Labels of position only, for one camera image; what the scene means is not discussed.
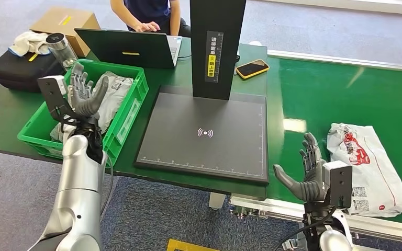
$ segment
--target qr code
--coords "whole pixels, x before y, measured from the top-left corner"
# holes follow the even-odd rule
[[[367,197],[365,187],[353,187],[352,188],[353,197]]]
[[[369,201],[367,200],[353,200],[355,210],[369,211]]]

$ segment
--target white cloth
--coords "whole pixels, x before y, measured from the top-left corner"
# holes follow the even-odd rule
[[[17,56],[24,56],[27,52],[33,52],[40,55],[50,54],[45,33],[36,33],[33,31],[26,31],[15,38],[14,45],[8,49],[11,53]]]
[[[116,112],[121,106],[122,101],[126,97],[130,87],[133,84],[132,78],[120,77],[112,72],[106,72],[99,78],[98,82],[93,88],[92,91],[93,94],[101,86],[101,82],[104,76],[108,77],[108,88],[104,96],[104,99],[101,103],[101,106],[98,109],[99,114],[98,125],[101,128],[102,134],[104,134],[107,131],[111,121],[116,115]],[[50,132],[50,137],[53,140],[63,142],[64,136],[63,133],[61,132],[60,123],[58,123]]]
[[[402,183],[374,128],[333,123],[327,136],[331,161],[353,168],[350,214],[394,217],[402,213]]]

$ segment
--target white plastic bag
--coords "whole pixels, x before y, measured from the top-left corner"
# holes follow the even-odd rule
[[[116,112],[118,111],[122,101],[127,95],[127,92],[133,84],[132,78],[121,77],[112,72],[106,72],[99,78],[95,88],[93,88],[93,93],[95,93],[96,90],[98,90],[98,88],[101,86],[101,81],[104,76],[108,77],[108,88],[103,102],[98,109],[98,124],[101,128],[101,133],[105,133],[107,131],[111,120],[113,120],[115,117]]]
[[[394,217],[402,213],[402,183],[371,126],[333,123],[327,136],[331,161],[353,167],[350,214]]]

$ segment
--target yellow floor marking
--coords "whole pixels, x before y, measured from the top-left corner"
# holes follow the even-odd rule
[[[219,251],[216,249],[211,249],[208,247],[201,247],[195,244],[190,244],[187,242],[180,242],[174,239],[169,239],[169,244],[167,246],[167,251]]]

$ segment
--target green plastic crate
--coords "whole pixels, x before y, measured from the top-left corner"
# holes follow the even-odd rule
[[[121,152],[142,102],[149,91],[144,69],[133,66],[97,62],[79,59],[88,73],[87,80],[96,83],[99,77],[107,71],[116,75],[133,78],[133,84],[124,101],[119,107],[107,132],[103,135],[103,148],[113,164]],[[65,75],[65,82],[70,84],[71,71]],[[32,146],[39,154],[48,157],[62,158],[62,143],[52,141],[50,132],[58,122],[53,120],[44,102],[18,133],[18,139]]]

